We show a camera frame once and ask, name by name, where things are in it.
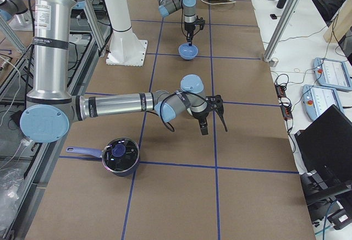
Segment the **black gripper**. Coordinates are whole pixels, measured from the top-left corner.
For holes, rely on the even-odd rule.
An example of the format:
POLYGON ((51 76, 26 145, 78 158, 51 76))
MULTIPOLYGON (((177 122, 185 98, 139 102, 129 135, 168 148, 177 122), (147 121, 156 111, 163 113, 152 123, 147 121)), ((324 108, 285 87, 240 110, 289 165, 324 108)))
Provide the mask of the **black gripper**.
POLYGON ((224 107, 222 106, 221 95, 206 96, 204 101, 205 107, 199 106, 199 111, 191 106, 191 114, 194 118, 199 121, 199 127, 202 135, 208 135, 208 123, 207 116, 211 111, 215 111, 218 114, 224 130, 227 132, 228 128, 224 119, 224 107))
POLYGON ((199 30, 203 30, 205 26, 205 20, 197 15, 185 16, 184 17, 184 30, 186 31, 186 40, 189 46, 193 45, 193 37, 196 27, 199 26, 199 30))

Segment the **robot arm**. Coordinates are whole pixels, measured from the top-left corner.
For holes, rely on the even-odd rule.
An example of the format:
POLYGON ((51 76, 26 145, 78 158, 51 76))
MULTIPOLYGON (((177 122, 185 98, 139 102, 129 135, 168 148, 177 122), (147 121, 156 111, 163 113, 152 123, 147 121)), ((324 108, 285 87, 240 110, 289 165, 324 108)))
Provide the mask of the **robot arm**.
MULTIPOLYGON (((158 0, 159 12, 166 17, 180 9, 184 16, 187 43, 179 46, 179 54, 185 60, 197 56, 198 48, 192 43, 195 26, 202 30, 205 21, 196 15, 196 0, 158 0)), ((107 64, 143 66, 147 40, 139 40, 131 25, 127 0, 104 0, 111 26, 111 43, 107 64)), ((206 96, 198 75, 186 75, 175 93, 164 90, 134 94, 90 96, 85 90, 92 77, 96 62, 87 64, 83 81, 68 85, 69 35, 72 9, 79 0, 35 0, 34 74, 32 90, 26 94, 26 109, 20 117, 23 134, 36 143, 51 143, 66 136, 74 122, 98 116, 148 112, 155 110, 163 124, 175 119, 185 110, 199 122, 202 135, 208 134, 207 117, 216 112, 227 132, 223 118, 223 100, 220 95, 206 96)), ((85 2, 85 14, 96 43, 107 41, 98 38, 101 29, 95 24, 94 9, 85 2)))
POLYGON ((205 20, 196 15, 196 0, 158 0, 158 11, 163 18, 178 10, 183 11, 181 30, 186 37, 186 45, 192 46, 194 36, 205 26, 205 20))

